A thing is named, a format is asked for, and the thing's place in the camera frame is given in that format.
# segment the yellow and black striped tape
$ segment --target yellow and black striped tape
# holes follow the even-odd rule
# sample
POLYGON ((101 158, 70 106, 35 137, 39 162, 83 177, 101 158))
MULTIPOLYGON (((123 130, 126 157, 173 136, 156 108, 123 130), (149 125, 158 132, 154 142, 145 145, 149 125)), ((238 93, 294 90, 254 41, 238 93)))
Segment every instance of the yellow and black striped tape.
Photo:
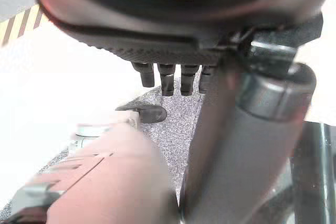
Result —
POLYGON ((49 19, 40 6, 34 5, 32 8, 0 23, 0 47, 48 21, 49 19))

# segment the black metal bar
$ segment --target black metal bar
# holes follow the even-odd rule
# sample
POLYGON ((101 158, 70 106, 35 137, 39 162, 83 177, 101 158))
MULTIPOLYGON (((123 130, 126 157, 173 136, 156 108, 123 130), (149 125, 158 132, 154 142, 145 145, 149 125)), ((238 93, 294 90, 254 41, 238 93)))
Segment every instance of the black metal bar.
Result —
POLYGON ((175 65, 158 64, 157 68, 161 77, 161 90, 164 97, 174 94, 175 65))
POLYGON ((329 126, 307 122, 291 158, 296 224, 335 224, 335 190, 329 126))
POLYGON ((199 68, 198 65, 181 65, 181 95, 193 94, 195 74, 199 68))
POLYGON ((152 88, 155 86, 153 64, 132 62, 132 65, 134 69, 140 73, 142 85, 145 88, 152 88))
POLYGON ((198 90, 201 94, 205 94, 208 90, 214 71, 215 66, 202 66, 202 73, 198 83, 198 90))
POLYGON ((180 196, 186 224, 251 219, 296 146, 316 85, 307 66, 279 80, 244 71, 235 57, 226 52, 213 74, 191 142, 180 196))

